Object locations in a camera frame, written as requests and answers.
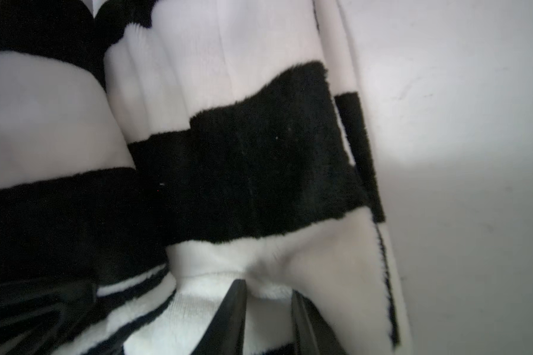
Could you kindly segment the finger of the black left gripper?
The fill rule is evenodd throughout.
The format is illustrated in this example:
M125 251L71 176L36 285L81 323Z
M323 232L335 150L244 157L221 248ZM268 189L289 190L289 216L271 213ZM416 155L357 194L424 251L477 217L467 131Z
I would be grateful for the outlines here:
M51 354L94 308L96 289L74 277L0 284L0 354Z

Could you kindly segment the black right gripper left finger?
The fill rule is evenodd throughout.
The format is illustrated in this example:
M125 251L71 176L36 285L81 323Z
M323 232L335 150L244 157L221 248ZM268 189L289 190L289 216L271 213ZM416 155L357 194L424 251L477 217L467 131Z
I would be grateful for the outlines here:
M242 355L247 314L247 284L234 280L192 355Z

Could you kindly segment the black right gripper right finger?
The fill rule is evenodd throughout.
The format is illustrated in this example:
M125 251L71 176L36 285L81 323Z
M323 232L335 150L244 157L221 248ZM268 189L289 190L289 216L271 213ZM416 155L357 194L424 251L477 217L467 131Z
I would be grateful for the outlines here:
M294 354L346 355L334 331L311 300L293 291L291 301Z

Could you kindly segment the black white striped pillowcase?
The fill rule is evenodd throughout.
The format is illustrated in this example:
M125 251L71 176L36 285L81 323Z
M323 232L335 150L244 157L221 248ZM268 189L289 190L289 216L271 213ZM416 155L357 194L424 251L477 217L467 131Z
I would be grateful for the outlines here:
M337 1L0 1L0 284L91 279L51 354L192 354L232 282L243 354L291 301L409 354Z

